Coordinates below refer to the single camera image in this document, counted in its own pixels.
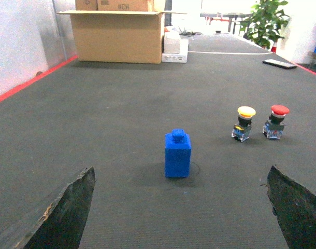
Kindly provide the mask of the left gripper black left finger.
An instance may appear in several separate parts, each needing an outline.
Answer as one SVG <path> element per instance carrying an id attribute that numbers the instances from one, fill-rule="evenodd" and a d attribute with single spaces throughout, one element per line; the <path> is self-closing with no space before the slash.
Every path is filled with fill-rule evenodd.
<path id="1" fill-rule="evenodd" d="M 0 234 L 0 248 L 78 248 L 87 223 L 96 177 L 93 167 L 79 175 L 50 204 L 40 204 Z"/>

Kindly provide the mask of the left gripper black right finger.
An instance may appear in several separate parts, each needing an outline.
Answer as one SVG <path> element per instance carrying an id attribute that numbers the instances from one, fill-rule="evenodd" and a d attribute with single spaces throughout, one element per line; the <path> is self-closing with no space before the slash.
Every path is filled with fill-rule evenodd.
<path id="1" fill-rule="evenodd" d="M 316 196 L 275 165 L 267 176 L 267 196 L 289 248 L 316 248 Z"/>

